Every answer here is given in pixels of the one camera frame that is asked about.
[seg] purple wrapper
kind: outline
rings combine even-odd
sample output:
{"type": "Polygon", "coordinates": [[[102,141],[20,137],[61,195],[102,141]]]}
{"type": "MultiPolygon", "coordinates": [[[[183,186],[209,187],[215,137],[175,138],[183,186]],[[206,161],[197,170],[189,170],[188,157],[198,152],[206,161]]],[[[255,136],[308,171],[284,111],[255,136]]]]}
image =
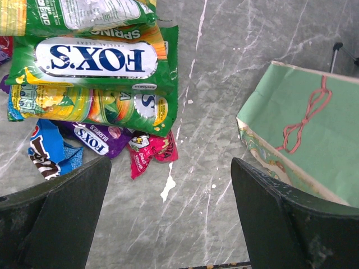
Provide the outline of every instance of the purple wrapper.
{"type": "Polygon", "coordinates": [[[127,128],[55,120],[53,123],[60,126],[62,133],[76,137],[97,154],[110,159],[120,154],[133,137],[127,128]]]}

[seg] green candy bag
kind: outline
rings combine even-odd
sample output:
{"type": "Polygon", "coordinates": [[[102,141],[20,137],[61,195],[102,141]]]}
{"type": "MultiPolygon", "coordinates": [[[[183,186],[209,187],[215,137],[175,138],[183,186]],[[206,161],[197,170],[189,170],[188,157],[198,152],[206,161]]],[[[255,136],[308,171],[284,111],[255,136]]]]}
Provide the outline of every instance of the green candy bag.
{"type": "Polygon", "coordinates": [[[91,36],[14,38],[8,85],[85,87],[168,95],[174,89],[156,23],[93,31],[91,36]]]}
{"type": "Polygon", "coordinates": [[[11,87],[8,119],[39,117],[69,122],[127,127],[157,136],[166,136],[178,110],[178,26],[161,28],[171,80],[170,95],[127,94],[112,90],[77,87],[15,85],[11,87]]]}
{"type": "Polygon", "coordinates": [[[0,35],[57,36],[156,19],[157,0],[1,0],[0,35]]]}

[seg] ribbon drawing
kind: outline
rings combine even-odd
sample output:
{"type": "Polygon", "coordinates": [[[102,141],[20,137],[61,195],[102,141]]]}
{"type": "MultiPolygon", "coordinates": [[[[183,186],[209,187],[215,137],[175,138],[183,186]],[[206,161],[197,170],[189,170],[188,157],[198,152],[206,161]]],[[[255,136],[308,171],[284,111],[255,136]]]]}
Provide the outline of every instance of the ribbon drawing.
{"type": "Polygon", "coordinates": [[[333,92],[326,88],[326,77],[323,76],[321,79],[321,88],[313,91],[309,97],[308,107],[304,119],[298,124],[288,125],[283,129],[283,138],[284,138],[283,144],[280,147],[276,147],[275,149],[278,151],[285,150],[289,154],[295,153],[298,150],[299,146],[301,145],[302,131],[305,125],[309,123],[312,117],[317,115],[328,105],[332,96],[333,96],[333,92]],[[314,107],[319,102],[321,102],[324,98],[325,98],[324,102],[318,108],[315,109],[314,107]],[[291,150],[289,150],[287,148],[289,136],[291,135],[292,132],[294,132],[297,129],[299,129],[297,133],[297,143],[293,146],[291,150]]]}

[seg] fox's candy bag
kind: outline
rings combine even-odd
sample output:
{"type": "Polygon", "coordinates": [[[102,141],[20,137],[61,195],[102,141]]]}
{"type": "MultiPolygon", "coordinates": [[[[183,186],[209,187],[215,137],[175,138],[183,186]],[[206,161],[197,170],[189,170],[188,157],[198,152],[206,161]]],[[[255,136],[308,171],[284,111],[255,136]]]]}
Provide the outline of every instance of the fox's candy bag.
{"type": "Polygon", "coordinates": [[[88,123],[53,121],[63,135],[80,140],[99,155],[115,158],[133,137],[127,128],[101,126],[88,123]]]}
{"type": "Polygon", "coordinates": [[[167,137],[135,133],[135,137],[128,143],[127,148],[131,155],[132,179],[145,172],[153,157],[163,163],[178,160],[172,132],[167,137]]]}
{"type": "Polygon", "coordinates": [[[75,148],[63,141],[58,127],[39,119],[31,135],[30,160],[46,180],[64,175],[82,165],[84,148],[75,148]]]}
{"type": "Polygon", "coordinates": [[[166,136],[177,117],[178,27],[162,29],[168,42],[171,77],[176,90],[168,96],[126,94],[76,87],[16,85],[8,101],[8,119],[40,117],[69,122],[127,127],[166,136]]]}
{"type": "Polygon", "coordinates": [[[156,19],[156,0],[1,0],[0,35],[54,36],[156,19]]]}
{"type": "Polygon", "coordinates": [[[14,38],[9,85],[85,87],[170,94],[164,41],[157,24],[93,31],[91,36],[14,38]]]}

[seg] blue wrapper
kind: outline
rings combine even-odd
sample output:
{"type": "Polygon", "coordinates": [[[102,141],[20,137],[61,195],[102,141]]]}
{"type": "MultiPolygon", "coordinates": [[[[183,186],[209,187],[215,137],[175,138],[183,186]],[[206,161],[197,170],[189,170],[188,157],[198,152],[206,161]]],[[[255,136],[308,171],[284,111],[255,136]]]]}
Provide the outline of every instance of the blue wrapper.
{"type": "Polygon", "coordinates": [[[46,180],[82,165],[83,147],[64,142],[58,127],[47,119],[39,119],[31,135],[28,154],[46,180]]]}

